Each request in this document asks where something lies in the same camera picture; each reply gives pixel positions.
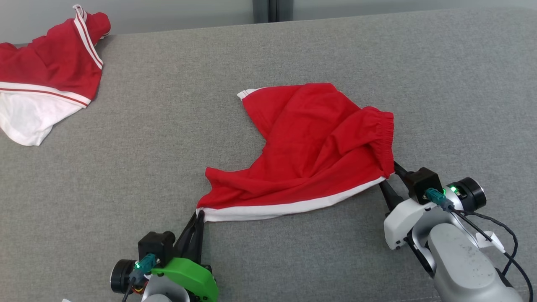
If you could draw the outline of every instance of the black cable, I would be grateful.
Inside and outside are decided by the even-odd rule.
[[[130,279],[129,287],[127,288],[127,292],[125,292],[125,295],[123,296],[123,300],[121,300],[121,302],[127,301],[127,298],[129,297],[129,294],[130,294],[130,289],[133,287],[135,280],[136,280],[136,278],[131,278]]]
[[[452,205],[448,206],[448,209],[450,209],[451,211],[453,211],[457,216],[459,216],[462,220],[466,221],[472,228],[474,228],[476,231],[478,231],[481,235],[483,235],[488,241],[491,241],[492,242],[492,238],[485,234],[485,232],[480,229],[478,226],[476,226],[471,220],[469,220],[466,216],[464,216],[462,213],[466,212],[466,211],[460,211],[460,210],[456,210]],[[526,274],[526,272],[524,271],[524,269],[522,269],[522,267],[520,266],[520,264],[518,264],[518,262],[513,258],[513,256],[509,255],[508,252],[504,252],[504,256],[507,257],[507,259],[509,259],[509,262],[513,263],[514,266],[520,271],[520,273],[522,274],[522,277],[524,278],[524,280],[526,281],[526,284],[528,285],[528,291],[529,291],[529,302],[533,302],[533,287],[532,287],[532,283],[531,281],[529,280],[529,277],[528,275]]]
[[[504,228],[509,234],[511,234],[511,236],[513,236],[513,242],[514,242],[514,247],[513,247],[513,253],[511,254],[511,257],[515,257],[516,254],[517,254],[517,251],[518,251],[518,239],[517,239],[517,236],[514,234],[513,230],[511,230],[508,226],[506,226],[504,223],[490,217],[490,216],[487,216],[487,215],[483,215],[483,214],[479,214],[479,213],[476,213],[476,212],[468,212],[468,211],[461,211],[463,212],[465,215],[475,215],[479,218],[483,218],[483,219],[486,219],[486,220],[490,220],[492,222],[494,222],[495,224],[499,225],[500,227]],[[505,268],[504,270],[502,271],[502,275],[507,275],[507,271],[509,270],[509,266],[511,266],[511,263],[513,263],[513,261],[511,261],[509,259],[509,262],[507,262],[507,264],[505,265]]]

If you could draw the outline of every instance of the red and white garment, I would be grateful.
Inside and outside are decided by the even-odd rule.
[[[26,47],[0,44],[0,128],[21,145],[40,145],[54,124],[95,98],[103,68],[95,45],[110,21],[73,8],[74,19]]]
[[[394,172],[390,112],[360,109],[332,84],[248,89],[238,96],[266,145],[248,169],[207,168],[212,190],[197,206],[207,221],[331,206]]]

